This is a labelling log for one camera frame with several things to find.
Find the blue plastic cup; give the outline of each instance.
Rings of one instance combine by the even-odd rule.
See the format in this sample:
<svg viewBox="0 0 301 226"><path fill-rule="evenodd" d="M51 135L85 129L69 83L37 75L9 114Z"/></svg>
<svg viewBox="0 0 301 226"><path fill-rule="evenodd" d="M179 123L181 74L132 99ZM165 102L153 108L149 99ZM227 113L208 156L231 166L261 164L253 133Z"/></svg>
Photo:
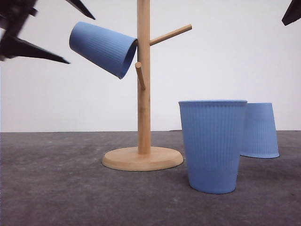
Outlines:
<svg viewBox="0 0 301 226"><path fill-rule="evenodd" d="M70 48L122 79L136 52L136 38L84 22L77 23L70 35Z"/></svg>
<svg viewBox="0 0 301 226"><path fill-rule="evenodd" d="M180 101L189 184L224 194L236 187L245 100Z"/></svg>
<svg viewBox="0 0 301 226"><path fill-rule="evenodd" d="M248 103L241 155L254 158L279 157L272 103Z"/></svg>

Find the hanging cup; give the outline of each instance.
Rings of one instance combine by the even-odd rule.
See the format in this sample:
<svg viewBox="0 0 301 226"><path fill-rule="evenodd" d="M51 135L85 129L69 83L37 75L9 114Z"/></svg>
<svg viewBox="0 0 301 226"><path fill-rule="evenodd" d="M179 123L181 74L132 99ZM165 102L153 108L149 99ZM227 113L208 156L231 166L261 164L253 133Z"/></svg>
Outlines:
<svg viewBox="0 0 301 226"><path fill-rule="evenodd" d="M84 22L77 23L70 35L70 48L97 66L122 79L135 52L136 38Z"/></svg>

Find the white backdrop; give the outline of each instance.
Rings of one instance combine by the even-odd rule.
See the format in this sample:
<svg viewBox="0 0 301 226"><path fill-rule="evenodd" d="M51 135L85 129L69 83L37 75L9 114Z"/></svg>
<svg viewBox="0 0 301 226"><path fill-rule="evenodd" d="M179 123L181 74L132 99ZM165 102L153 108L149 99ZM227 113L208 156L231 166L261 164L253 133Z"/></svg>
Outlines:
<svg viewBox="0 0 301 226"><path fill-rule="evenodd" d="M277 129L301 129L301 21L281 19L291 0L151 0L151 129L181 129L178 101L272 102ZM93 21L64 0L39 0L20 38L71 65L18 57L1 63L1 131L137 130L134 62L124 79L69 48L85 21L136 37L135 0L83 0Z"/></svg>

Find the concrete floor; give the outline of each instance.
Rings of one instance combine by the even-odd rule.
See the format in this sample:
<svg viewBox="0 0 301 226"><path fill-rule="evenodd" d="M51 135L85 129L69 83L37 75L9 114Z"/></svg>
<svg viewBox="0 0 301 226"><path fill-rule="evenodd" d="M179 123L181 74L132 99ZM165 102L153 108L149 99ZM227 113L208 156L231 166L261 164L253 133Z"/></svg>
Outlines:
<svg viewBox="0 0 301 226"><path fill-rule="evenodd" d="M3 226L301 226L301 131L279 131L280 157L240 158L237 188L205 194L186 162L152 172L104 167L136 132L2 133ZM180 131L153 132L154 146L184 151Z"/></svg>

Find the ribbed plastic cup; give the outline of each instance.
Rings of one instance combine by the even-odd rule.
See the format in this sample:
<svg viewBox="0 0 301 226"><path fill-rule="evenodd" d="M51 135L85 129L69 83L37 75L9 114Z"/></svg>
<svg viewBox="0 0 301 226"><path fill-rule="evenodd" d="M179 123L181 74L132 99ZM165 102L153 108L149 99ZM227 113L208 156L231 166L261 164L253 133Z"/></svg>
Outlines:
<svg viewBox="0 0 301 226"><path fill-rule="evenodd" d="M245 100L180 101L189 184L224 194L236 187Z"/></svg>
<svg viewBox="0 0 301 226"><path fill-rule="evenodd" d="M254 158L279 157L272 103L248 103L241 155Z"/></svg>
<svg viewBox="0 0 301 226"><path fill-rule="evenodd" d="M70 48L122 79L135 52L136 38L84 22L77 23L70 35Z"/></svg>

